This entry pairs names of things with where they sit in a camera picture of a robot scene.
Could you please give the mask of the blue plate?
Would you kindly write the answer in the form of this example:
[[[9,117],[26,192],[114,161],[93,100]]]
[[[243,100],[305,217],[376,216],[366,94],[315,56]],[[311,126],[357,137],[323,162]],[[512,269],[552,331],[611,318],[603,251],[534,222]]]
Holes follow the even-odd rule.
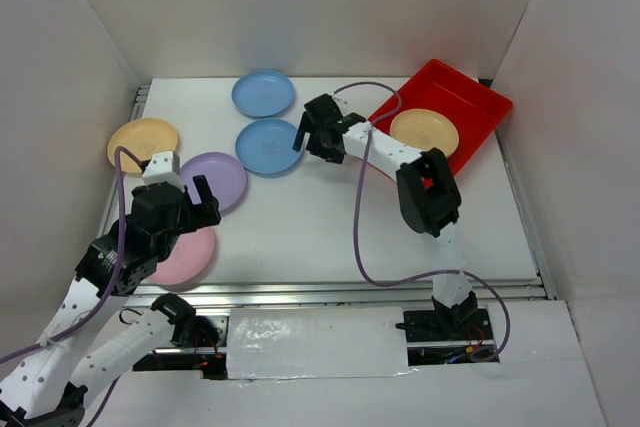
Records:
[[[301,152],[293,149],[296,134],[297,128],[286,120],[256,120],[236,137],[236,156],[252,173],[263,176],[284,174],[301,158]]]
[[[277,116],[295,99],[291,80],[275,70],[258,70],[236,81],[231,91],[236,109],[251,118]]]

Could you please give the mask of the purple plate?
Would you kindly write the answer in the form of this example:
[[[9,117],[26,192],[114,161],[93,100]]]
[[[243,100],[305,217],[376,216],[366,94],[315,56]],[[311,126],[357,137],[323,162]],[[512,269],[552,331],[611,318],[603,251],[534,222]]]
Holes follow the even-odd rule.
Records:
[[[221,213],[233,208],[244,194],[247,175],[243,165],[233,156],[222,152],[206,152],[189,159],[181,166],[180,176],[194,204],[201,198],[193,178],[204,176]]]

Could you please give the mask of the pink plate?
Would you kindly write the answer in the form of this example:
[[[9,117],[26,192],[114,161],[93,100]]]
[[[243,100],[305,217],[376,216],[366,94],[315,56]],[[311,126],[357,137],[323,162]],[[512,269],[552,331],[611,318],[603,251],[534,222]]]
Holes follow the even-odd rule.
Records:
[[[215,234],[210,227],[181,235],[170,256],[159,262],[147,281],[173,286],[191,281],[209,264],[215,250]]]

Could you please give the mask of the orange plate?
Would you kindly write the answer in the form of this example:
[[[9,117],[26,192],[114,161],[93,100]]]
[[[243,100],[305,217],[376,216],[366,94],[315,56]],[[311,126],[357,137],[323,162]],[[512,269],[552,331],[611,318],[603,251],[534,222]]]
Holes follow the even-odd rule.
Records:
[[[460,142],[454,124],[444,115],[427,109],[409,109],[397,114],[391,122],[390,135],[422,151],[437,148],[446,157],[457,150]]]
[[[177,130],[159,118],[141,118],[120,127],[110,138],[107,157],[115,165],[115,149],[125,147],[140,161],[147,161],[155,153],[175,150],[179,144]]]

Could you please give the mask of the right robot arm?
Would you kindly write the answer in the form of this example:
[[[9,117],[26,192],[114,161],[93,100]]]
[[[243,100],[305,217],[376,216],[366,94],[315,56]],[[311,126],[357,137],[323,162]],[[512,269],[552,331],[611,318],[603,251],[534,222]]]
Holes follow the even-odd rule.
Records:
[[[460,337],[469,328],[478,304],[464,273],[457,239],[461,194],[445,154],[438,148],[423,151],[404,144],[359,114],[344,115],[329,94],[304,105],[293,149],[306,149],[329,163],[340,164],[345,156],[362,161],[352,227],[354,255],[361,276],[380,288],[431,278],[436,328],[446,338]],[[377,281],[366,272],[359,245],[359,220],[369,165],[395,181],[401,217],[413,232],[427,237],[435,264],[433,270],[395,281]]]

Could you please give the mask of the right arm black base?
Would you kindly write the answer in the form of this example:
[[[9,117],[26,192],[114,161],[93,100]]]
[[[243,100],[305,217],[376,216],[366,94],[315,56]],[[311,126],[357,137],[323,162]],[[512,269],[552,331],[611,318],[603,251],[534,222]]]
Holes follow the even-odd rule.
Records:
[[[405,333],[408,343],[484,343],[494,339],[488,311],[484,308],[457,327],[446,326],[435,310],[404,311],[403,320],[395,327]]]

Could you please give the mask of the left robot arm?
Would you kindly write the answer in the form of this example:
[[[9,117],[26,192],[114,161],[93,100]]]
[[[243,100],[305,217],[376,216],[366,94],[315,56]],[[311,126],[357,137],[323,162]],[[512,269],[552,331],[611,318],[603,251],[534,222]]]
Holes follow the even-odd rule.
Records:
[[[2,359],[19,362],[1,382],[5,425],[78,426],[97,395],[151,350],[193,341],[196,310],[169,293],[154,300],[123,333],[90,348],[182,235],[219,224],[219,202],[206,178],[198,175],[194,184],[199,203],[191,201],[186,188],[168,182],[135,188],[131,211],[120,213],[109,232],[89,245],[39,340]]]

